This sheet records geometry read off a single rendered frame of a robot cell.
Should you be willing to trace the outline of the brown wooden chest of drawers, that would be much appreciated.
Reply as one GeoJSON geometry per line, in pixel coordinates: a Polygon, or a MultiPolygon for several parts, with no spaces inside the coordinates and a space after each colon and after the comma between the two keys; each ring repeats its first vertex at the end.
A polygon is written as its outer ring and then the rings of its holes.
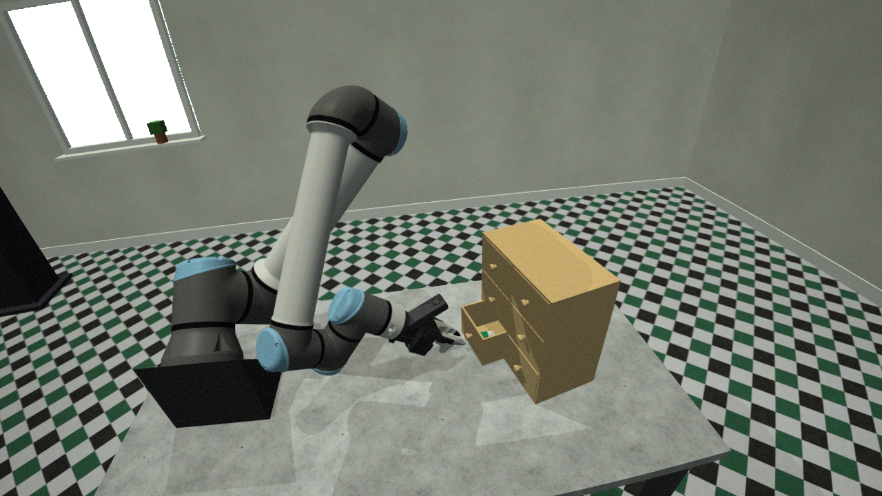
{"type": "Polygon", "coordinates": [[[482,288],[483,236],[549,302],[533,403],[593,381],[621,280],[537,219],[482,232],[482,288]]]}

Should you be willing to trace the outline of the tan wooden drawer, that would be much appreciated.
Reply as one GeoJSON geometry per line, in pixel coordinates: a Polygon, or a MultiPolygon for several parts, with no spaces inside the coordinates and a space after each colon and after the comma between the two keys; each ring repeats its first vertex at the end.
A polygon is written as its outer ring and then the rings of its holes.
{"type": "Polygon", "coordinates": [[[515,267],[513,267],[513,279],[511,279],[511,302],[544,340],[549,302],[530,285],[529,281],[515,267]]]}
{"type": "Polygon", "coordinates": [[[507,332],[483,300],[461,307],[461,332],[482,365],[505,358],[507,332]],[[495,335],[483,338],[480,331],[495,335]]]}
{"type": "Polygon", "coordinates": [[[511,263],[483,236],[483,268],[505,295],[510,295],[511,263]]]}
{"type": "Polygon", "coordinates": [[[508,335],[505,361],[510,365],[521,384],[525,387],[527,393],[535,401],[535,393],[537,389],[537,381],[539,374],[533,365],[529,363],[523,352],[520,351],[516,343],[508,335]]]}
{"type": "Polygon", "coordinates": [[[511,304],[509,315],[509,335],[519,345],[530,360],[533,367],[540,372],[543,341],[541,337],[532,329],[531,324],[527,323],[525,318],[511,304]],[[524,341],[523,341],[524,340],[524,341]]]}
{"type": "Polygon", "coordinates": [[[495,285],[494,281],[489,278],[488,274],[484,272],[484,270],[482,298],[485,302],[487,302],[489,308],[491,308],[494,314],[497,315],[497,318],[499,318],[499,321],[507,330],[509,299],[503,294],[503,291],[500,290],[497,285],[495,285]]]}

